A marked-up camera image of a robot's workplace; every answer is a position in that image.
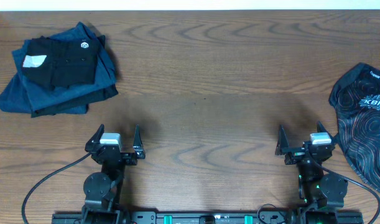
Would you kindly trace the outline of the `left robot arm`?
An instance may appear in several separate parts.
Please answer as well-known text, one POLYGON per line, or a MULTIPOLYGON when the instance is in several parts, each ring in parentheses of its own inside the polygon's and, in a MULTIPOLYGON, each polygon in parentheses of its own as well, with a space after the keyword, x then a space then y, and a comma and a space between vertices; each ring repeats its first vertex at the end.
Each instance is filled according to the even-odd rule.
POLYGON ((85 144, 85 151, 99 165, 99 172, 89 175, 84 184, 85 204, 81 223, 131 223, 131 214, 119 204, 124 172, 146 158, 139 126, 135 127, 133 151, 124 152, 121 136, 106 133, 101 125, 85 144))

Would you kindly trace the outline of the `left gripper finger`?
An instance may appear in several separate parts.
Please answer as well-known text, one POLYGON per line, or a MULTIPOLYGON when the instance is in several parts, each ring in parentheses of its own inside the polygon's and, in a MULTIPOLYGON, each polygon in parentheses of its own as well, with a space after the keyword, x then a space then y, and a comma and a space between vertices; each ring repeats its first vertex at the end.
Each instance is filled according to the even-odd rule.
POLYGON ((94 135, 85 144, 85 151, 97 152, 101 147, 100 139, 103 134, 104 134, 104 124, 101 124, 99 128, 97 129, 97 131, 94 133, 94 135))
POLYGON ((145 159, 146 158, 146 152, 145 152, 145 149, 144 149, 144 146, 142 143, 138 124, 136 125, 136 128, 135 128, 133 149, 134 149, 134 152, 135 152, 137 159, 145 159))

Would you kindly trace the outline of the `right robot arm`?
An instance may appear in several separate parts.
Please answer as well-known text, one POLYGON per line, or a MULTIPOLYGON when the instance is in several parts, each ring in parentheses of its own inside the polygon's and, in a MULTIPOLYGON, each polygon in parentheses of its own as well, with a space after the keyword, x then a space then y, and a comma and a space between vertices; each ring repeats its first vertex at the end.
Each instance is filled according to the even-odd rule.
POLYGON ((301 146, 291 147, 283 125, 279 126, 275 155, 299 172, 299 198, 304 205, 286 215, 287 223, 338 223, 337 210, 344 207, 348 181, 323 170, 322 164, 333 155, 336 143, 321 123, 317 132, 301 146))

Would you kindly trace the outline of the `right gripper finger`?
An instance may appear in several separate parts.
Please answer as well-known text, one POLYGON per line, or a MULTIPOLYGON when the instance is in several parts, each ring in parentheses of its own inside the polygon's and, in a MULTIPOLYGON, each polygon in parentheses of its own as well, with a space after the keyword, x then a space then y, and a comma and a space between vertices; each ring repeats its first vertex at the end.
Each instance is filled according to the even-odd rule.
POLYGON ((327 133, 328 136, 330 137, 331 139, 331 144, 335 145, 336 144, 336 138, 334 136, 332 136, 327 130, 326 128, 324 127, 324 125, 322 124, 321 121, 317 121, 317 132, 318 133, 327 133))
POLYGON ((283 125, 279 126, 279 136, 277 140, 275 155, 281 156, 289 152, 289 142, 284 130, 283 125))

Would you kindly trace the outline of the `black jersey with orange lines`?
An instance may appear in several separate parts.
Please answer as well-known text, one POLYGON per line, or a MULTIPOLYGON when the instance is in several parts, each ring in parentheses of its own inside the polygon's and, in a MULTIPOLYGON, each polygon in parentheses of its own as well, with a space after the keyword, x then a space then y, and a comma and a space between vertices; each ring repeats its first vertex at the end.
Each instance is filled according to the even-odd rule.
POLYGON ((334 84, 336 139, 356 175, 380 193, 380 70, 358 63, 334 84))

